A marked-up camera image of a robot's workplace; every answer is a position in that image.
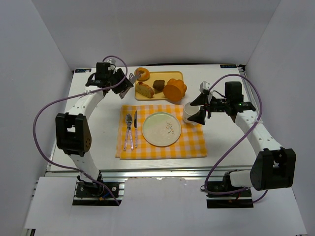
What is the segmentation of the white ceramic mug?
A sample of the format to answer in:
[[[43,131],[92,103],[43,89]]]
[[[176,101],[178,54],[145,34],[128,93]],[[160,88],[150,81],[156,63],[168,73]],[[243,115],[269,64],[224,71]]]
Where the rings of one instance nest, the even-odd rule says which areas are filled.
[[[199,106],[192,106],[190,103],[186,103],[183,106],[183,121],[187,124],[196,124],[196,122],[189,121],[188,118],[198,113],[199,110]]]

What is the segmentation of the sliced loaf bread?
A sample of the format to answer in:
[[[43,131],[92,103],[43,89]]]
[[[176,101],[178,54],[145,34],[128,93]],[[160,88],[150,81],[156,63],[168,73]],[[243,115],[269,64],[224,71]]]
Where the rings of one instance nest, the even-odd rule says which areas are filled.
[[[149,85],[147,85],[143,82],[137,83],[135,86],[135,90],[137,93],[145,96],[146,98],[153,98],[153,96],[154,96],[153,89]]]

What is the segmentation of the brown chocolate muffin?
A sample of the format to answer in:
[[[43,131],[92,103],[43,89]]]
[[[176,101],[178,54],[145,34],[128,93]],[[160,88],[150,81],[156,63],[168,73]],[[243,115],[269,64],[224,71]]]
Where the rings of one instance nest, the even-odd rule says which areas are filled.
[[[155,93],[160,93],[165,87],[165,80],[155,80],[153,82],[153,89]]]

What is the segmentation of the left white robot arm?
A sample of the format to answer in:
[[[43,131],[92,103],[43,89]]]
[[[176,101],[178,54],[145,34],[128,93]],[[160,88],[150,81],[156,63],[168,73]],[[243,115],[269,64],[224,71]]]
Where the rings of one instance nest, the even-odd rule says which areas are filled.
[[[116,68],[114,59],[98,62],[96,72],[91,74],[86,83],[88,90],[85,95],[79,96],[75,105],[66,113],[59,113],[55,118],[57,147],[61,149],[82,172],[80,181],[92,182],[100,179],[100,170],[96,167],[90,148],[92,136],[88,120],[108,93],[110,88],[120,98],[133,87],[122,69]]]

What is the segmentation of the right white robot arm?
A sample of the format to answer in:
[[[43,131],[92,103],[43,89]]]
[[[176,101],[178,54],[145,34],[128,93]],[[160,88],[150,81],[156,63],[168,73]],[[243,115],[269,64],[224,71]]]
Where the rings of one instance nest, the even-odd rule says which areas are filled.
[[[244,101],[242,84],[226,82],[223,98],[215,98],[210,83],[200,85],[201,94],[191,102],[199,111],[189,121],[204,125],[212,113],[226,113],[247,136],[255,154],[249,171],[232,171],[224,175],[219,192],[253,187],[255,190],[289,188],[293,185],[296,153],[284,148],[258,121],[258,113],[251,102]]]

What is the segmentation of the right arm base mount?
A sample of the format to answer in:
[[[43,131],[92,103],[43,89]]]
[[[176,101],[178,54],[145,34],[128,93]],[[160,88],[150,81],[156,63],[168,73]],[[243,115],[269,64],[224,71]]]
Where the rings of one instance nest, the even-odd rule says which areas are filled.
[[[220,181],[209,180],[206,193],[207,209],[253,208],[252,192],[248,189],[240,191],[243,187],[234,187],[230,174],[225,172]]]

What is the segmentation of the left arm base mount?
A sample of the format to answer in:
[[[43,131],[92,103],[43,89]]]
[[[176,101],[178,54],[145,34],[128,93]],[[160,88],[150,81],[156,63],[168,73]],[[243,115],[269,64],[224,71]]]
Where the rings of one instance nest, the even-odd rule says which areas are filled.
[[[121,203],[123,198],[122,183],[110,181],[104,184],[111,190],[117,201]],[[99,188],[87,186],[83,182],[77,182],[76,184],[72,205],[99,207],[118,206],[107,189],[104,189],[102,186]]]

